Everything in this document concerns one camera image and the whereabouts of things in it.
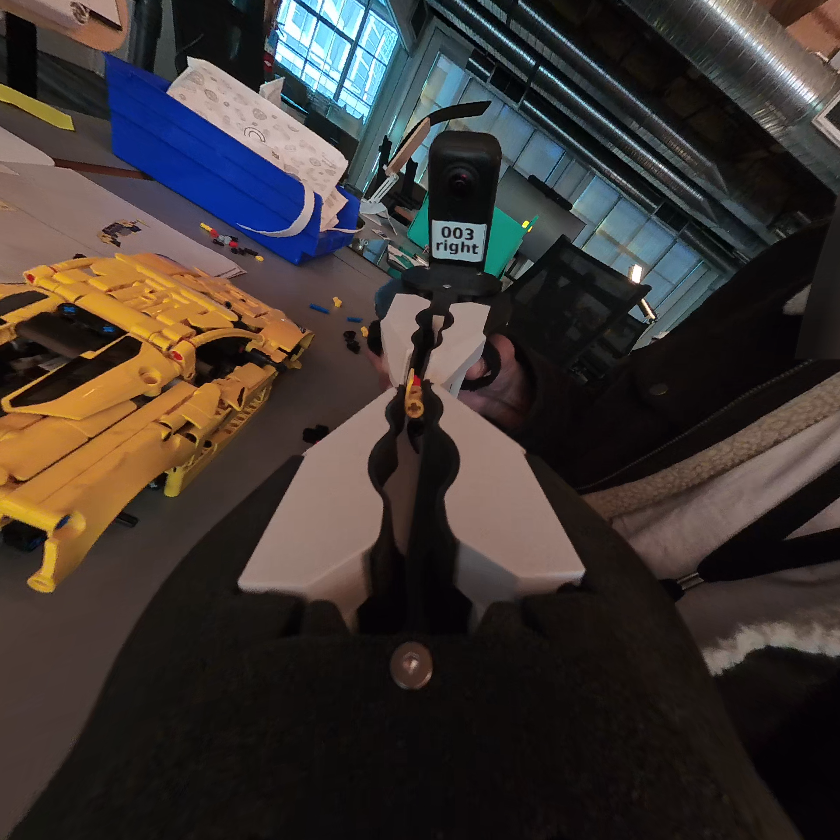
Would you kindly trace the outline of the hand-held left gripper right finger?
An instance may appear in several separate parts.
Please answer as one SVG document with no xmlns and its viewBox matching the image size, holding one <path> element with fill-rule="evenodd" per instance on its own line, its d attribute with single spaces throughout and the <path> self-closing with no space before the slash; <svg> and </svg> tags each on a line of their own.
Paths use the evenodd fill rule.
<svg viewBox="0 0 840 840">
<path fill-rule="evenodd" d="M 423 384 L 420 631 L 461 634 L 498 602 L 577 583 L 584 566 L 524 449 Z"/>
</svg>

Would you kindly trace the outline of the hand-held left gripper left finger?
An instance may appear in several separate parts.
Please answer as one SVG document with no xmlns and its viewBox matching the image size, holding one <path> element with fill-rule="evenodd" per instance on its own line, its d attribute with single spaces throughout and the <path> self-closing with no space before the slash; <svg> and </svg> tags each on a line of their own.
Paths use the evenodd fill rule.
<svg viewBox="0 0 840 840">
<path fill-rule="evenodd" d="M 404 386 L 389 389 L 301 457 L 240 591 L 330 602 L 362 629 L 398 624 L 405 560 L 385 485 L 398 470 L 404 400 Z"/>
</svg>

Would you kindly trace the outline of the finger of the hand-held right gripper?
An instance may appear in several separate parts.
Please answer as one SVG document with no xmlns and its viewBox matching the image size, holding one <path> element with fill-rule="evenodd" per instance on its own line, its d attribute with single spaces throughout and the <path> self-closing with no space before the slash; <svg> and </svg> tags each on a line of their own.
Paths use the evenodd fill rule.
<svg viewBox="0 0 840 840">
<path fill-rule="evenodd" d="M 429 354 L 422 379 L 458 397 L 467 370 L 481 357 L 490 306 L 477 302 L 457 302 L 448 309 L 452 322 L 438 333 L 437 344 Z"/>
<path fill-rule="evenodd" d="M 428 309 L 430 300 L 417 295 L 396 294 L 381 318 L 384 365 L 392 386 L 406 383 L 415 351 L 414 334 L 420 329 L 417 315 Z"/>
</svg>

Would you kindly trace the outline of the yellow toy brick car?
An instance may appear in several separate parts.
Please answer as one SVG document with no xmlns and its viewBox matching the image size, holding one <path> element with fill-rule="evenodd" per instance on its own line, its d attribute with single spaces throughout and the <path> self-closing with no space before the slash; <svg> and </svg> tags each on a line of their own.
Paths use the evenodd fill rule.
<svg viewBox="0 0 840 840">
<path fill-rule="evenodd" d="M 2 541 L 51 593 L 147 487 L 177 497 L 301 367 L 311 330 L 156 254 L 37 266 L 1 300 Z"/>
</svg>

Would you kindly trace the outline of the person's right forearm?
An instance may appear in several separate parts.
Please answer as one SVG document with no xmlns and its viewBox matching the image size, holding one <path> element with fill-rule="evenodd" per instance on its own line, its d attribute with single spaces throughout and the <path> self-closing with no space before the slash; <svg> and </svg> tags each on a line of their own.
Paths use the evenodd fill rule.
<svg viewBox="0 0 840 840">
<path fill-rule="evenodd" d="M 674 466 L 835 375 L 837 361 L 795 358 L 802 317 L 784 313 L 811 282 L 829 226 L 765 250 L 592 386 L 515 342 L 533 400 L 513 437 L 590 494 Z"/>
</svg>

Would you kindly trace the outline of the scattered mixed brick pieces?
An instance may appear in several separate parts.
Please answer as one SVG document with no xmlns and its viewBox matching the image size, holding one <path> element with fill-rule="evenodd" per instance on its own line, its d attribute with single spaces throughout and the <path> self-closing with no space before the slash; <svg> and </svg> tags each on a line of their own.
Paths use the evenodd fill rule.
<svg viewBox="0 0 840 840">
<path fill-rule="evenodd" d="M 367 324 L 361 313 L 341 297 L 322 299 L 308 304 L 308 309 L 325 321 L 328 335 L 341 340 L 347 350 L 354 354 L 361 352 L 362 339 Z"/>
</svg>

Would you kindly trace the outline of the wooden tilting book stand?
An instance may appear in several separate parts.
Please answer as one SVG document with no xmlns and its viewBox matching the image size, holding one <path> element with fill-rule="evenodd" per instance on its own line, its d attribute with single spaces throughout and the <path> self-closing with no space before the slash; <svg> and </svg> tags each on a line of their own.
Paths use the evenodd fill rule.
<svg viewBox="0 0 840 840">
<path fill-rule="evenodd" d="M 413 158 L 415 151 L 425 141 L 433 126 L 446 123 L 452 119 L 478 117 L 484 114 L 489 106 L 490 101 L 460 103 L 433 111 L 419 121 L 408 133 L 405 141 L 398 151 L 394 153 L 391 160 L 381 168 L 381 171 L 385 175 L 385 180 L 373 193 L 371 198 L 361 200 L 360 215 L 367 217 L 385 213 L 385 205 L 383 204 L 385 196 L 397 183 L 403 167 Z"/>
</svg>

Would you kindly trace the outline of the black mesh office chair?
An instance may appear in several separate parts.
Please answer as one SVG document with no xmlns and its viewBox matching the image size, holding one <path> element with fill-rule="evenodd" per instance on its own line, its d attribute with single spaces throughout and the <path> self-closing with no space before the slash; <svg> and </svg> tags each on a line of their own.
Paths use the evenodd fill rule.
<svg viewBox="0 0 840 840">
<path fill-rule="evenodd" d="M 621 275 L 561 236 L 504 291 L 511 336 L 584 386 L 604 379 L 655 320 L 637 266 Z"/>
</svg>

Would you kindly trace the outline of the dark ceiling pipes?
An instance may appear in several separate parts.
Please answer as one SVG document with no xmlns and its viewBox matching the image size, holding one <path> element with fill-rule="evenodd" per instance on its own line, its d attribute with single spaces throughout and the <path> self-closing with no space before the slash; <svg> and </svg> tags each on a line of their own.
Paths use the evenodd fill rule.
<svg viewBox="0 0 840 840">
<path fill-rule="evenodd" d="M 539 2 L 428 2 L 525 87 L 745 254 L 778 240 L 732 166 Z"/>
</svg>

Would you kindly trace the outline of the small cluster of brick pieces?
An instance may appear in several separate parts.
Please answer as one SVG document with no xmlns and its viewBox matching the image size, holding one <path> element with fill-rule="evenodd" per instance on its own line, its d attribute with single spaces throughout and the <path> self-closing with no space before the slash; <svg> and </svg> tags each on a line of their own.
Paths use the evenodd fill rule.
<svg viewBox="0 0 840 840">
<path fill-rule="evenodd" d="M 250 257 L 259 263 L 265 261 L 264 257 L 258 251 L 244 246 L 237 236 L 222 234 L 215 227 L 205 223 L 200 223 L 200 228 L 215 246 L 224 248 L 237 256 Z"/>
</svg>

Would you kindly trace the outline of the black monitor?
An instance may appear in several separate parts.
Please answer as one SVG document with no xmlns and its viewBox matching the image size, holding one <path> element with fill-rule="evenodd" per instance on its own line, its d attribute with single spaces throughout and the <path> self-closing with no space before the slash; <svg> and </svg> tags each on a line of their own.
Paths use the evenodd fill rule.
<svg viewBox="0 0 840 840">
<path fill-rule="evenodd" d="M 206 60 L 257 91 L 265 79 L 263 1 L 173 1 L 175 68 Z"/>
</svg>

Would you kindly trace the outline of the open instruction booklet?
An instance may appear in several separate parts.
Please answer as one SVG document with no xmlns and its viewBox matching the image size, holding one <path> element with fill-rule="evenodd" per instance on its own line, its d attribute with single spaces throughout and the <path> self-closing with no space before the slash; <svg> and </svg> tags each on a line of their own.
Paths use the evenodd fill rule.
<svg viewBox="0 0 840 840">
<path fill-rule="evenodd" d="M 85 257 L 152 253 L 212 277 L 245 270 L 218 249 L 199 244 L 99 184 L 73 171 L 41 164 L 2 165 L 1 281 Z"/>
</svg>

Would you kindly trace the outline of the instruction board on stand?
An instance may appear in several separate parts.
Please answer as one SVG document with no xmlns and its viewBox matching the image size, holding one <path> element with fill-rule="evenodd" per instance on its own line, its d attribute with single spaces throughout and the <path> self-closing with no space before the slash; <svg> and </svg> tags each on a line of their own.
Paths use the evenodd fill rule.
<svg viewBox="0 0 840 840">
<path fill-rule="evenodd" d="M 60 24 L 54 2 L 2 2 L 2 84 L 69 114 L 76 130 L 57 129 L 2 103 L 2 163 L 53 162 L 90 175 L 143 179 L 112 152 L 106 58 L 128 44 L 130 11 L 119 2 L 122 30 Z"/>
<path fill-rule="evenodd" d="M 78 28 L 95 23 L 117 31 L 123 29 L 117 1 L 56 1 L 54 6 L 60 24 L 65 27 Z"/>
</svg>

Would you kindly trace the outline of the yellow paper strip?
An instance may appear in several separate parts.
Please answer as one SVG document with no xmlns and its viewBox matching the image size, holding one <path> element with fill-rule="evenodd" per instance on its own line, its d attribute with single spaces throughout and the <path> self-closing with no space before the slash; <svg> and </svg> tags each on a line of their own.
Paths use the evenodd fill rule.
<svg viewBox="0 0 840 840">
<path fill-rule="evenodd" d="M 70 132 L 76 130 L 75 123 L 69 114 L 12 87 L 4 84 L 0 85 L 0 99 L 2 103 L 26 112 L 30 116 L 59 130 Z"/>
</svg>

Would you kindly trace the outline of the silver spiral air duct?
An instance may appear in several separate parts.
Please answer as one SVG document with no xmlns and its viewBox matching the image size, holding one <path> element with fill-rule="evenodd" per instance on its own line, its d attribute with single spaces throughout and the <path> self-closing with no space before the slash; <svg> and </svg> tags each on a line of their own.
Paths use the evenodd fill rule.
<svg viewBox="0 0 840 840">
<path fill-rule="evenodd" d="M 814 118 L 838 74 L 756 2 L 628 1 L 646 25 L 804 165 L 838 166 Z"/>
</svg>

